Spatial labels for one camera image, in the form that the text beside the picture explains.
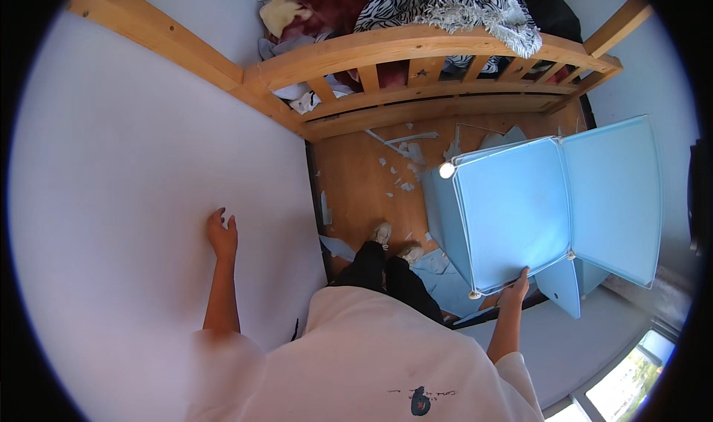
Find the zebra print blanket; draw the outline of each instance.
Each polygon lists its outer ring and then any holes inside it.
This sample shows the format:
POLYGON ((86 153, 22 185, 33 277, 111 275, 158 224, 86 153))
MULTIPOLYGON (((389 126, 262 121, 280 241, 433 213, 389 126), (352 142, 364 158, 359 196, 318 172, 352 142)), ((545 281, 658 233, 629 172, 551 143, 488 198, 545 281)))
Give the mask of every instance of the zebra print blanket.
MULTIPOLYGON (((518 0, 369 0, 356 20, 354 32, 413 23, 436 25, 450 33, 484 25, 523 58, 542 46, 537 25, 518 0)), ((451 55, 446 65, 467 68, 472 59, 472 55, 451 55)), ((497 72, 498 60, 492 57, 482 72, 497 72)))

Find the wooden bunk bed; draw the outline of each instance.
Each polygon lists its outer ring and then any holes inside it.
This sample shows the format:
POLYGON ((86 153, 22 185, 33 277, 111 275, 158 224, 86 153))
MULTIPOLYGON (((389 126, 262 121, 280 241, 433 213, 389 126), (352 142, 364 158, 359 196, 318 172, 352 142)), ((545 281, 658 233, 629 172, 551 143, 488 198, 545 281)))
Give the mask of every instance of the wooden bunk bed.
POLYGON ((517 57, 484 27, 449 34, 406 25, 315 43, 243 69, 145 0, 71 0, 67 9, 174 61, 310 142, 416 119, 552 114, 622 71, 606 52, 652 12, 646 0, 628 0, 583 44, 542 34, 540 51, 529 59, 517 57), (439 81, 447 55, 475 56, 463 79, 439 81), (515 58, 498 78, 478 79, 492 55, 515 58), (380 89, 376 65, 405 60, 407 85, 380 89), (540 60, 554 64, 537 79, 523 79, 540 60), (565 65, 575 70, 548 82, 565 65), (324 76, 352 69, 364 91, 337 99, 324 76), (303 115, 272 94, 298 82, 307 82, 322 100, 303 115))

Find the white sneaker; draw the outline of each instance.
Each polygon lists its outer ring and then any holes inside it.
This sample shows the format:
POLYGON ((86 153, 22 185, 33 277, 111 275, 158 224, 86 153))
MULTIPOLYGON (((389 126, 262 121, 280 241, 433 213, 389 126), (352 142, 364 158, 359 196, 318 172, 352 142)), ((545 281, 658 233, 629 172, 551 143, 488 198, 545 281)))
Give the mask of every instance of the white sneaker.
POLYGON ((418 244, 412 244, 401 251, 398 257, 405 259, 408 262, 408 266, 413 267, 414 264, 423 257, 424 252, 423 247, 418 244))
POLYGON ((388 239, 391 237, 391 225, 388 222, 381 222, 379 226, 374 229, 374 233, 371 235, 370 241, 376 241, 381 244, 381 248, 388 250, 388 239))

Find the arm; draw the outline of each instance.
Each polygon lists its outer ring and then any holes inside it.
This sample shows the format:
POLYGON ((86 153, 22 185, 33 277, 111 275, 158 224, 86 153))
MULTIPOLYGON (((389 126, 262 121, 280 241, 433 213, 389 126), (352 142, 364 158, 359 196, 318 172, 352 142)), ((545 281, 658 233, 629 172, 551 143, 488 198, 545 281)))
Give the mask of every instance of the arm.
POLYGON ((495 331, 488 346, 488 357, 493 364, 506 354, 517 352, 520 348, 520 318, 522 316, 522 301, 528 293, 530 283, 528 282, 529 267, 522 270, 520 278, 503 291, 500 298, 500 313, 498 322, 495 324, 495 331))
POLYGON ((215 329, 216 332, 233 331, 240 333, 240 320, 237 317, 235 303, 235 253, 237 250, 237 229, 235 216, 227 220, 227 229, 222 223, 221 215, 225 208, 216 210, 208 218, 208 240, 213 247, 215 271, 213 283, 210 286, 208 309, 205 311, 204 329, 215 329))

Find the left hand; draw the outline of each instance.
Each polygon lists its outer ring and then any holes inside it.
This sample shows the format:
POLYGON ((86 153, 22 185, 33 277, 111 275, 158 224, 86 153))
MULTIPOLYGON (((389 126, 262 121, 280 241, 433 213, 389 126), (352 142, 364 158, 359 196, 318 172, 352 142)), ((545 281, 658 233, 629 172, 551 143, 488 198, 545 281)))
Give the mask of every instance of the left hand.
POLYGON ((235 252, 237 250, 237 228, 235 226, 235 216, 231 216, 227 220, 227 229, 222 223, 225 218, 222 214, 225 212, 225 207, 219 208, 208 217, 206 224, 206 233, 208 240, 213 247, 215 256, 218 259, 227 259, 235 261, 235 252))
POLYGON ((529 273, 530 268, 525 267, 520 274, 520 278, 518 278, 517 281, 515 281, 515 283, 511 286, 503 290, 503 294, 501 296, 503 304, 513 303, 516 306, 522 306, 522 301, 525 299, 525 295, 527 295, 528 290, 530 289, 530 282, 528 280, 529 273))

